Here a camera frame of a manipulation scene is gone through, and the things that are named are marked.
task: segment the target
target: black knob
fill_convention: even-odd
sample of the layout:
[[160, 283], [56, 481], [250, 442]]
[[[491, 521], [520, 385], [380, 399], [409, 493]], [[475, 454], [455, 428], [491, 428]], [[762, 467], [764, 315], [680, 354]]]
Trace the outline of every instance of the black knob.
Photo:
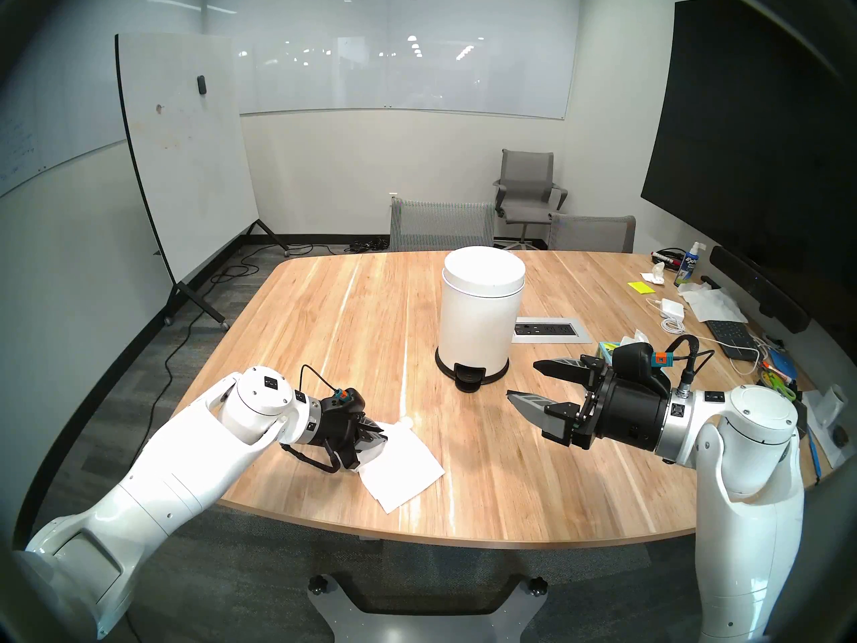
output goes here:
[[309, 591], [319, 595], [327, 591], [327, 579], [324, 576], [313, 576], [309, 580]]
[[837, 427], [834, 428], [831, 438], [833, 439], [833, 444], [835, 444], [840, 449], [842, 449], [843, 447], [845, 447], [845, 445], [848, 444], [848, 432], [846, 432], [846, 430], [839, 424], [837, 424]]
[[530, 582], [527, 583], [527, 591], [533, 597], [541, 597], [542, 595], [548, 594], [548, 582], [541, 576], [535, 579], [530, 579]]

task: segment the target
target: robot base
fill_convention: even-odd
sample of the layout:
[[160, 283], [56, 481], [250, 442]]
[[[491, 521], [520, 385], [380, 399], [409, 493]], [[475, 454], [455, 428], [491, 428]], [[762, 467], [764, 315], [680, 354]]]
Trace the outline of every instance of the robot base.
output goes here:
[[336, 643], [449, 643], [453, 640], [520, 641], [544, 605], [547, 583], [522, 580], [493, 613], [478, 616], [396, 616], [364, 613], [332, 576], [316, 576], [307, 595], [333, 630]]

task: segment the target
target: office chair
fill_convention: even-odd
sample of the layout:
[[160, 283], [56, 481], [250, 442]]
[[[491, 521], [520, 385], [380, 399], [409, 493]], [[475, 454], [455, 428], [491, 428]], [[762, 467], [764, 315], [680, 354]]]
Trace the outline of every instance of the office chair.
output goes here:
[[464, 246], [494, 246], [490, 203], [392, 199], [390, 251], [452, 251]]
[[632, 253], [637, 219], [633, 216], [569, 216], [552, 212], [548, 248], [551, 251]]
[[[497, 197], [494, 200], [494, 211], [505, 218], [506, 225], [523, 224], [521, 237], [505, 247], [520, 248], [525, 251], [527, 225], [550, 223], [550, 212], [560, 211], [566, 201], [568, 191], [554, 184], [554, 154], [553, 152], [513, 152], [503, 150], [503, 164], [499, 169], [499, 179], [494, 182], [497, 187]], [[553, 189], [560, 191], [560, 202], [556, 209], [549, 205], [550, 193]]]

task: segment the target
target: white charging cable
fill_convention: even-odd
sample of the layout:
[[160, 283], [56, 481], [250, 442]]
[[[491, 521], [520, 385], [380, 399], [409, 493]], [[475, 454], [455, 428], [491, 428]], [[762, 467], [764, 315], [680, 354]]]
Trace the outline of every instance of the white charging cable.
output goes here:
[[[663, 329], [663, 331], [667, 332], [668, 334], [687, 334], [687, 331], [685, 330], [685, 325], [682, 322], [681, 318], [678, 317], [678, 314], [677, 313], [670, 313], [670, 311], [668, 311], [668, 310], [665, 311], [661, 308], [661, 302], [663, 302], [663, 301], [664, 301], [663, 299], [655, 300], [655, 299], [652, 299], [651, 297], [646, 297], [646, 303], [648, 305], [654, 306], [656, 309], [661, 311], [661, 315], [665, 315], [665, 317], [661, 321], [661, 329]], [[696, 338], [698, 338], [699, 340], [707, 340], [707, 341], [710, 341], [711, 343], [717, 343], [721, 346], [726, 346], [727, 348], [738, 347], [738, 346], [732, 346], [728, 343], [723, 343], [722, 341], [719, 341], [716, 339], [708, 339], [704, 336], [697, 336]], [[763, 342], [759, 337], [753, 336], [752, 334], [750, 334], [750, 338], [753, 339], [753, 341], [756, 343], [757, 348], [759, 348], [759, 349], [757, 349], [757, 348], [745, 348], [745, 347], [740, 348], [741, 350], [752, 350], [753, 352], [756, 353], [756, 358], [753, 360], [753, 367], [749, 371], [738, 370], [737, 368], [735, 368], [735, 362], [733, 361], [733, 359], [729, 358], [729, 365], [732, 366], [732, 370], [735, 373], [737, 373], [738, 375], [752, 375], [756, 371], [756, 367], [759, 366], [759, 362], [765, 361], [765, 359], [767, 359], [767, 357], [768, 357], [768, 347], [765, 344], [765, 342]]]

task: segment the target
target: wooden table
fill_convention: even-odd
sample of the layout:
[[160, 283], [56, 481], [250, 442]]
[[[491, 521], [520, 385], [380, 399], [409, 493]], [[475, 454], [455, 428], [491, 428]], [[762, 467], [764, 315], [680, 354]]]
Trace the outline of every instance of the wooden table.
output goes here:
[[[593, 341], [639, 328], [655, 349], [673, 336], [646, 297], [627, 285], [651, 268], [648, 256], [568, 251], [516, 252], [527, 266], [520, 315], [580, 318]], [[334, 386], [356, 387], [367, 414], [403, 415], [446, 470], [403, 507], [384, 514], [358, 475], [328, 475], [274, 444], [226, 492], [221, 504], [302, 525], [383, 539], [489, 548], [616, 545], [693, 532], [696, 473], [611, 440], [592, 449], [543, 440], [505, 398], [507, 389], [582, 401], [583, 390], [532, 368], [538, 359], [596, 354], [597, 343], [514, 344], [511, 366], [473, 395], [435, 365], [446, 253], [302, 258], [279, 265], [238, 317], [179, 403], [231, 371], [265, 364], [297, 386], [301, 364]], [[675, 287], [658, 297], [681, 301]], [[708, 329], [688, 312], [687, 328]], [[739, 363], [746, 370], [748, 363]], [[679, 369], [667, 369], [674, 383]], [[750, 382], [717, 349], [694, 387]], [[306, 373], [304, 390], [326, 387]], [[305, 447], [326, 459], [319, 447]], [[804, 457], [805, 481], [814, 482]]]

